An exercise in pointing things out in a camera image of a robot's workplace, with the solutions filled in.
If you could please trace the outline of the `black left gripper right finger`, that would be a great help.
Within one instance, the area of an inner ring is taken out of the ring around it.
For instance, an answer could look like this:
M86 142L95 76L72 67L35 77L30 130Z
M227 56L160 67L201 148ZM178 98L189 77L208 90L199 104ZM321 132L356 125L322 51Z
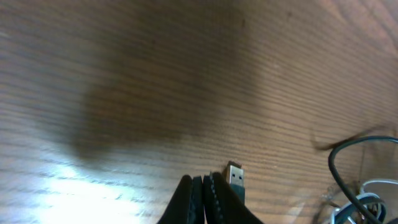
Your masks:
M208 224L262 224L219 172L203 178L203 205Z

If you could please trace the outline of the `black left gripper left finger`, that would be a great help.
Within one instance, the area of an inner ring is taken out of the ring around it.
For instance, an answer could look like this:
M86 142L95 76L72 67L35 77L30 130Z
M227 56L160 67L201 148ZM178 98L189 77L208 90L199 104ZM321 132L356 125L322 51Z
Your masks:
M184 175L157 224L204 224L201 176Z

